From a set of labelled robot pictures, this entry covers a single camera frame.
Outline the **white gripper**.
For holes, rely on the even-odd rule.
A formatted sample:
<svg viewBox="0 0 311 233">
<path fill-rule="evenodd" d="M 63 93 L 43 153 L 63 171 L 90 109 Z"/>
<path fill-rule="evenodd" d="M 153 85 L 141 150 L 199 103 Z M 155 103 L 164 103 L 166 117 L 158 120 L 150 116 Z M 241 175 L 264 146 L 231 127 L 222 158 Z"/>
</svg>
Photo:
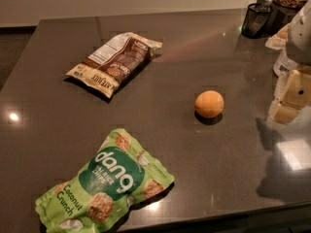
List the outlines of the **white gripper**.
<svg viewBox="0 0 311 233">
<path fill-rule="evenodd" d="M 270 37 L 265 46 L 273 50 L 287 49 L 288 57 L 311 64 L 311 0 L 286 24 Z M 311 103 L 311 70 L 295 69 L 278 78 L 274 100 L 268 117 L 281 124 L 291 123 L 300 110 Z"/>
</svg>

